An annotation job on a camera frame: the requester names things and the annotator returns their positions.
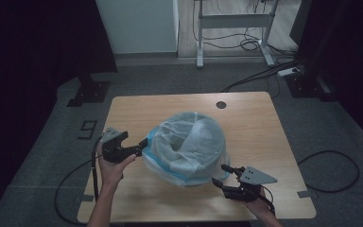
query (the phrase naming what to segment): white power adapter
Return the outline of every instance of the white power adapter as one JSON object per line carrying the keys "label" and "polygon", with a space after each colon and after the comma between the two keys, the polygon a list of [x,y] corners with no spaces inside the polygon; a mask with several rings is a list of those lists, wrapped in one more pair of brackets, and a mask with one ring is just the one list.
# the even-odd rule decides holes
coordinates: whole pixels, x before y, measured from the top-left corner
{"label": "white power adapter", "polygon": [[298,74],[300,74],[300,70],[296,67],[281,70],[278,72],[278,76],[281,78],[285,77],[285,76],[294,76],[294,75],[298,75]]}

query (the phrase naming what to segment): wooden table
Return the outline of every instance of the wooden table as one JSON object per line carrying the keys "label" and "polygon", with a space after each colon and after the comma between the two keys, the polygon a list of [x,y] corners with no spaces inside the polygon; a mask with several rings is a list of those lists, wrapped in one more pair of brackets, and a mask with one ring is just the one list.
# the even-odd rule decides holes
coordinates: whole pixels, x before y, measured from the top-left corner
{"label": "wooden table", "polygon": [[[219,109],[218,101],[225,102],[226,108]],[[268,93],[120,96],[112,101],[105,129],[128,131],[130,137],[122,145],[134,146],[155,126],[180,112],[208,114],[219,123],[226,137],[231,166],[253,166],[278,179],[278,183],[266,184],[274,197],[277,218],[316,215],[311,199],[301,199],[298,195],[307,189]],[[142,158],[128,166],[124,176],[114,194],[113,222],[255,218],[243,205],[226,200],[212,183],[177,187],[147,170]],[[238,185],[235,177],[224,183]],[[92,175],[84,194],[94,194]],[[83,201],[78,220],[87,222],[94,205],[94,201]]]}

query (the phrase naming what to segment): person's left hand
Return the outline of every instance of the person's left hand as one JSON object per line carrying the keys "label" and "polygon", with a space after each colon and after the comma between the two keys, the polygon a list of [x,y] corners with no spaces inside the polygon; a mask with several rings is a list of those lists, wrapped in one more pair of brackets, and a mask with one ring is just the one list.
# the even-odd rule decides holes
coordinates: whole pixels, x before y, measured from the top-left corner
{"label": "person's left hand", "polygon": [[104,157],[102,156],[101,143],[99,143],[96,147],[96,153],[99,156],[98,162],[101,170],[102,187],[109,187],[111,190],[115,191],[120,180],[122,180],[123,170],[128,164],[132,163],[137,156],[132,154],[119,164],[108,162],[104,160]]}

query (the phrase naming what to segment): gray carpet floor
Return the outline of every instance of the gray carpet floor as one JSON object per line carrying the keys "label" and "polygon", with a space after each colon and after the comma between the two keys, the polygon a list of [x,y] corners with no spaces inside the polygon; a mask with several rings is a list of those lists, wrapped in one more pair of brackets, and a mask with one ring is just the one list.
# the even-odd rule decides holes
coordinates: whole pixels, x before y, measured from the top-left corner
{"label": "gray carpet floor", "polygon": [[[227,85],[267,69],[257,63],[209,63],[198,70],[194,64],[119,66],[119,72],[95,74],[95,80],[111,82],[103,103],[66,107],[77,92],[72,79],[58,90],[58,101],[39,139],[8,186],[0,202],[0,227],[73,226],[55,212],[54,195],[61,179],[90,159],[94,139],[79,140],[87,131],[86,120],[96,120],[93,138],[103,131],[112,99],[116,96],[196,94],[220,92]],[[293,98],[283,79],[258,79],[230,92],[268,91],[297,161],[327,149],[354,159],[361,171],[348,190],[328,194],[310,189],[317,216],[313,219],[282,219],[284,226],[363,226],[363,130],[338,102],[317,98]],[[304,180],[325,189],[337,189],[354,179],[354,166],[335,154],[315,157],[300,166]],[[58,206],[69,219],[77,220],[79,203],[90,173],[82,167],[65,182]],[[253,221],[252,226],[262,226]]]}

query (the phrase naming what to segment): plastic bag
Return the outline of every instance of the plastic bag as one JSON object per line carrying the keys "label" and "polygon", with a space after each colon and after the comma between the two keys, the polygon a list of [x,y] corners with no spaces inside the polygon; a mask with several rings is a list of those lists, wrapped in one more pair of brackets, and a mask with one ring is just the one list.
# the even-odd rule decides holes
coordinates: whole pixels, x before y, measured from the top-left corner
{"label": "plastic bag", "polygon": [[147,136],[143,150],[146,167],[178,186],[225,180],[220,165],[230,163],[220,126],[202,113],[179,113],[162,122]]}

